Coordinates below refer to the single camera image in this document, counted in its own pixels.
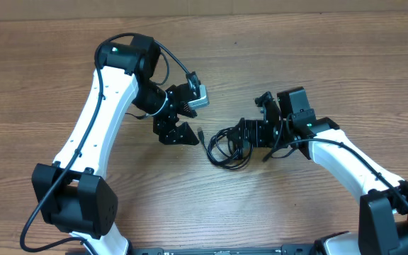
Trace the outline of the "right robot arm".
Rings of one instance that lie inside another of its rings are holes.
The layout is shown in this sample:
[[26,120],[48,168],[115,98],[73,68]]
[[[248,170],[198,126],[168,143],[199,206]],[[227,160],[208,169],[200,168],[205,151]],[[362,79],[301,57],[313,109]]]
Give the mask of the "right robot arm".
[[262,120],[229,129],[232,151],[245,147],[300,151],[325,168],[359,206],[358,231],[340,232],[313,244],[282,246],[282,254],[408,255],[408,181],[375,163],[330,118],[317,118],[304,88],[266,92],[254,100]]

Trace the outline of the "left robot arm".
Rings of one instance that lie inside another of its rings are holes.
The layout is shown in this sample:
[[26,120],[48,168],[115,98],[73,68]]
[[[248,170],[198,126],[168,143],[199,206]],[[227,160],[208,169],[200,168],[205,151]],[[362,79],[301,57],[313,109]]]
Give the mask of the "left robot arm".
[[209,104],[206,87],[195,72],[186,81],[162,89],[152,81],[159,59],[174,55],[160,42],[139,33],[130,43],[118,36],[104,40],[94,54],[89,97],[61,151],[51,164],[38,164],[31,181],[38,205],[35,215],[80,242],[87,254],[129,254],[131,243],[118,230],[118,197],[106,182],[108,159],[130,106],[153,120],[165,145],[196,145],[198,138],[179,118],[196,117]]

